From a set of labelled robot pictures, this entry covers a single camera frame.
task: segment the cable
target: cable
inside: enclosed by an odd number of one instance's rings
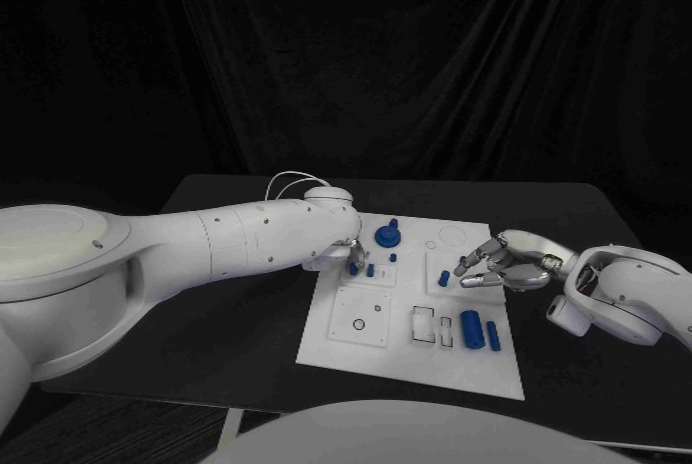
[[[278,196],[274,198],[274,199],[278,199],[281,197],[281,194],[284,193],[284,191],[294,185],[297,184],[298,182],[305,182],[305,181],[317,181],[317,179],[314,179],[313,177],[305,177],[304,179],[298,179],[297,181],[293,181],[282,189],[281,189],[281,192],[278,193]]]
[[[278,176],[282,176],[284,174],[297,174],[298,176],[311,177],[316,181],[318,181],[318,182],[321,183],[323,186],[331,187],[331,185],[329,184],[327,181],[321,180],[318,177],[314,177],[311,174],[307,174],[305,172],[284,171],[284,172],[280,172],[280,173],[271,178],[269,185],[267,186],[267,193],[265,193],[265,195],[264,195],[264,200],[265,200],[265,201],[269,199],[269,189],[271,189],[271,185],[274,184],[274,179],[277,179],[277,177],[278,177]]]

